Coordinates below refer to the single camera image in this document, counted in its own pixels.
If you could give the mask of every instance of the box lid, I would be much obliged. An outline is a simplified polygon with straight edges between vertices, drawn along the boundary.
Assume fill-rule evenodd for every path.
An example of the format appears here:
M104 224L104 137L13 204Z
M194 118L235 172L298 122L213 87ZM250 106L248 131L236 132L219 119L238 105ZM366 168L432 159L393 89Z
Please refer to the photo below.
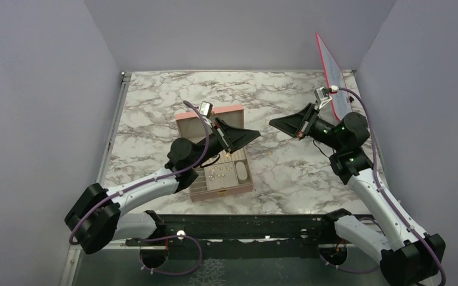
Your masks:
M215 116L219 117L230 126L234 126L237 128L245 128L242 104L215 107L212 109L211 118ZM193 111L176 114L175 119L177 121L178 132L180 133L181 137L205 137L205 130L203 129L203 125Z

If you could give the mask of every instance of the marble surface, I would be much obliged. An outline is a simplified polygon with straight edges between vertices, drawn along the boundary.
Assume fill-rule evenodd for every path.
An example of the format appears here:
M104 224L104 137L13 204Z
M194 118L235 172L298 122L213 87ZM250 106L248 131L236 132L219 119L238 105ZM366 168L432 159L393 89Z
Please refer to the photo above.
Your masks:
M347 87L357 92L352 73ZM270 119L290 115L314 102L313 91L325 86L321 71L179 71L132 75L109 163L105 186L127 183L154 172L178 136L175 113L186 112L183 100L214 106L243 104L245 127L261 136L247 146L254 191L192 203L179 192L151 201L133 212L186 214L304 214L346 208L369 213L362 201L334 175L329 160L312 140L294 140L269 126ZM354 102L354 111L362 112ZM336 123L330 108L321 116ZM364 145L371 155L370 141ZM320 148L329 156L332 151Z

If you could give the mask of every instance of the gray wall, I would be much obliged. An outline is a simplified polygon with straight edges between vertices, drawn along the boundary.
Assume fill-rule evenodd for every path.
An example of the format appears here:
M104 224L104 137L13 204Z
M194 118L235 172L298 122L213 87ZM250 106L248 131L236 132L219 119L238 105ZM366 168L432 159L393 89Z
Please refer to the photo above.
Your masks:
M0 285L57 285L118 69L81 0L0 1Z
M458 285L458 1L398 0L356 74L392 192Z
M395 0L85 0L126 71L356 69Z

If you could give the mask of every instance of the pink jewelry box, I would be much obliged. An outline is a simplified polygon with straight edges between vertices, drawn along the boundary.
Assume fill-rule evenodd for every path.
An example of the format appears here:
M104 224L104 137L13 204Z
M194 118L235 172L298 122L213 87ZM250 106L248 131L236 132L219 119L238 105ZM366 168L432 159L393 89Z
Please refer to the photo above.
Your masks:
M219 117L231 126L244 128L241 104L215 107L212 116ZM203 125L194 112L176 114L175 119L181 137L192 142L199 142L205 137ZM204 165L213 161L214 159L210 159ZM205 168L198 167L195 171L199 177L187 190L192 201L243 194L253 190L253 179L245 148L230 155L222 151L220 159L215 164Z

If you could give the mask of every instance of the robotic arm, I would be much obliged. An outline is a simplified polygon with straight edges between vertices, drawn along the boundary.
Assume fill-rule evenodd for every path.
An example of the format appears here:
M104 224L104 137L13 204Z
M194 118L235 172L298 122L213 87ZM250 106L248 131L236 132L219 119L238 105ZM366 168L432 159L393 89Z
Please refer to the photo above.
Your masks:
M375 260L391 285L410 285L437 274L445 242L415 222L374 172L373 163L361 147L370 136L366 118L351 112L335 126L318 116L331 100L330 93L336 91L335 86L315 90L316 104L309 103L296 114L273 119L270 125L291 137L302 140L308 136L334 149L329 157L334 173L361 198L385 236L349 213L333 218L333 231Z
M218 117L210 120L210 103L203 102L199 110L186 101L184 103L202 120L206 138L197 143L177 138L171 144L169 161L150 176L108 189L99 183L90 185L64 219L72 231L70 243L80 244L86 254L92 254L111 240L133 237L133 225L138 224L143 233L149 217L124 215L151 200L188 188L198 177L194 168L222 150L233 153L261 135L255 130L229 126ZM153 221L150 226L152 229L148 234L154 231Z

